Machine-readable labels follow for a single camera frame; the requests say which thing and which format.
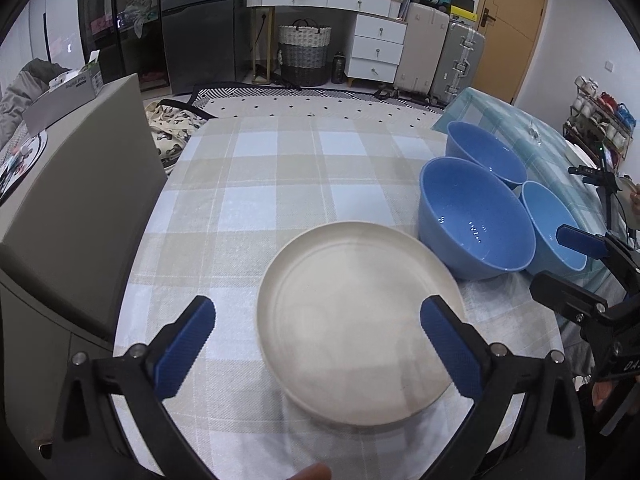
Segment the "wicker basket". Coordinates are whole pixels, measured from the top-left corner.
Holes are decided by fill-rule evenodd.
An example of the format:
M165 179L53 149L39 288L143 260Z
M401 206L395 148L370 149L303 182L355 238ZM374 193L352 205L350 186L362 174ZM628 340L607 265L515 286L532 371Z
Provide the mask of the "wicker basket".
M281 25L278 33L278 59L283 78L299 86L326 83L331 72L326 62L331 27L319 27L314 20L296 20L293 25Z

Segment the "gray suitcase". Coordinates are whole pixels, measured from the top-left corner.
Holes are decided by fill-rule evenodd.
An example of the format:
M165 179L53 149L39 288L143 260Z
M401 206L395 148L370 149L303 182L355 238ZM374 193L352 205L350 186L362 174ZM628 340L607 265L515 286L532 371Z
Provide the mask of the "gray suitcase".
M407 28L394 86L427 95L436 72L449 16L420 4L409 4Z
M464 23L451 20L430 95L449 104L471 85L484 49L484 36Z

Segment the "black bottle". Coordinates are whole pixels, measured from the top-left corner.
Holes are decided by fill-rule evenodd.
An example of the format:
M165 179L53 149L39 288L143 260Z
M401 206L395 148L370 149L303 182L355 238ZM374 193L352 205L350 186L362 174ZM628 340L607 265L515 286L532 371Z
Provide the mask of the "black bottle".
M334 65L331 70L331 82L335 85L341 85L344 83L344 66L347 63L347 58L341 52L336 52L334 56Z

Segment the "plaid tablecloth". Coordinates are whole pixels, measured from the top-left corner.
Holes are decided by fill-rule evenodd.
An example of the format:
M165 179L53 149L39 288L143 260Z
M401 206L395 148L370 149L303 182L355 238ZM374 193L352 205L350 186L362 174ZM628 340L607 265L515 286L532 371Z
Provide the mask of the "plaid tablecloth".
M451 121L477 124L493 132L524 162L529 179L547 186L567 206L580 229L592 234L607 231L596 188L583 184L581 176L568 173L571 164L564 156L566 142L551 126L474 88L460 92L433 129L446 133ZM529 134L531 127L540 134L538 140ZM609 276L600 261L588 258L584 271L571 279L595 292Z
M365 220L417 235L418 174L444 154L442 133L376 120L249 117L212 120L188 143L143 235L127 286L116 354L150 341L196 294L216 328L165 406L221 480L288 478L322 461L337 480L417 479L471 402L450 386L393 426L329 426L293 405L260 357L254 329L260 278L276 252L326 222ZM545 356L561 348L553 313L525 274L460 283L466 316L489 342ZM495 441L504 442L521 399ZM116 406L140 462L156 469L124 400Z

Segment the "light blue bowl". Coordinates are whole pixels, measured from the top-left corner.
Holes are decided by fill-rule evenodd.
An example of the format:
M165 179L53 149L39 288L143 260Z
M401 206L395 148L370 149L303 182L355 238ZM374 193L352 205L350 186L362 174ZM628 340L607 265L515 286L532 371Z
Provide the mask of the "light blue bowl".
M527 272L536 275L542 270L548 270L567 277L584 270L587 257L560 245L556 240L556 231L562 224L578 227L560 199L542 184L529 180L522 185L520 201L529 213L536 231L536 255L527 267Z
M511 189L524 184L527 168L520 158L487 130L463 121L447 124L445 155L470 160L487 168Z
M420 172L418 234L456 278L525 269L536 251L529 215L490 171L443 156Z

